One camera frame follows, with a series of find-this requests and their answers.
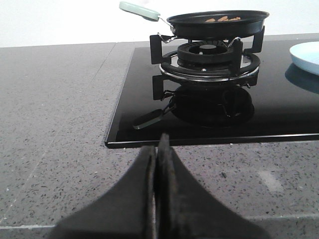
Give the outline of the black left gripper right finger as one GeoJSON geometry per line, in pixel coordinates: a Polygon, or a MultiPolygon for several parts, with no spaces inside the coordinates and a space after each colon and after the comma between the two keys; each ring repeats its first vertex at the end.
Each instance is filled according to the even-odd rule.
{"type": "Polygon", "coordinates": [[[160,239],[269,239],[269,233],[227,208],[192,176],[162,134],[156,165],[160,239]]]}

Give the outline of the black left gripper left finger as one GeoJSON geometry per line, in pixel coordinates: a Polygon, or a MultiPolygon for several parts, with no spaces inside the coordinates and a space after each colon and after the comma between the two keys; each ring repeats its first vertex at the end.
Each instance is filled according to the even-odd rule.
{"type": "Polygon", "coordinates": [[[101,198],[62,219],[51,239],[151,239],[155,148],[143,146],[125,175],[101,198]]]}

